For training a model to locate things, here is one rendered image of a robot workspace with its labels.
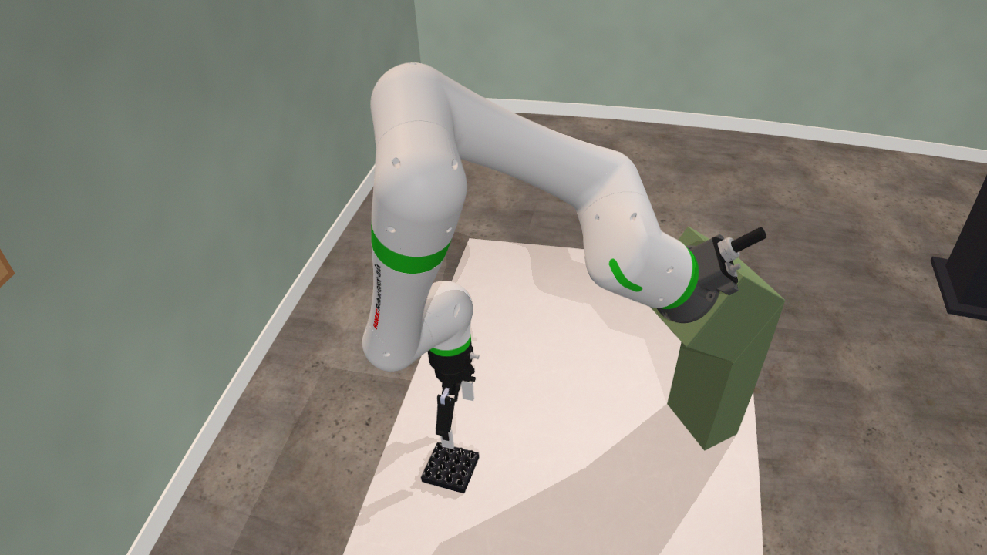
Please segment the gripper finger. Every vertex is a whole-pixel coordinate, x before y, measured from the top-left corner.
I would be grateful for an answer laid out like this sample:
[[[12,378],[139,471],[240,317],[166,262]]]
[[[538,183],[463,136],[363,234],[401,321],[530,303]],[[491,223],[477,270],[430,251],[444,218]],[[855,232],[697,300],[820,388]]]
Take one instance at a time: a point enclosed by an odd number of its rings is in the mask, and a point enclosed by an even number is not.
[[[475,369],[473,369],[473,366],[470,365],[469,375],[464,380],[464,382],[461,382],[463,399],[473,401],[473,382],[476,381],[476,377],[473,377],[471,375],[473,375],[474,372]]]
[[[461,383],[457,383],[454,398],[450,398],[448,396],[449,388],[445,388],[444,392],[442,392],[442,395],[437,395],[437,415],[436,415],[435,435],[440,436],[442,447],[446,447],[447,449],[454,449],[453,432],[451,429],[451,425],[453,419],[454,405],[455,402],[457,402],[460,387],[461,387]]]

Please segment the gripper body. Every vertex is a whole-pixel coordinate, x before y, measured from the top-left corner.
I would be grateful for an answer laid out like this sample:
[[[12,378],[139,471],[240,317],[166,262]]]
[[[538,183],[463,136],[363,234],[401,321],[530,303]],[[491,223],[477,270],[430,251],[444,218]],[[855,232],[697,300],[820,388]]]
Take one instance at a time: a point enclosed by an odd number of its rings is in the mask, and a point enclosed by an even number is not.
[[[464,382],[469,373],[470,366],[461,372],[454,373],[454,375],[444,375],[435,370],[435,376],[442,382],[442,392],[444,392],[445,388],[449,388],[449,395],[455,395],[456,384]]]

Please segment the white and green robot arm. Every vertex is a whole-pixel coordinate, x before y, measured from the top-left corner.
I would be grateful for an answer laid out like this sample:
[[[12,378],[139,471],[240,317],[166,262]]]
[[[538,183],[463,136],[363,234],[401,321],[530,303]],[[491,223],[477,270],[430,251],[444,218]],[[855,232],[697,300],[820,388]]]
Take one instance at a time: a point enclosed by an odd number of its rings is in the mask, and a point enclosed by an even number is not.
[[[429,352],[431,368],[454,375],[479,359],[471,296],[457,282],[434,282],[466,199],[461,160],[572,205],[596,285],[677,323],[704,317],[720,292],[735,294],[738,251],[767,238],[760,226],[685,246],[660,229],[626,155],[531,122],[431,66],[392,67],[375,87],[373,294],[362,337],[375,368],[397,372]]]

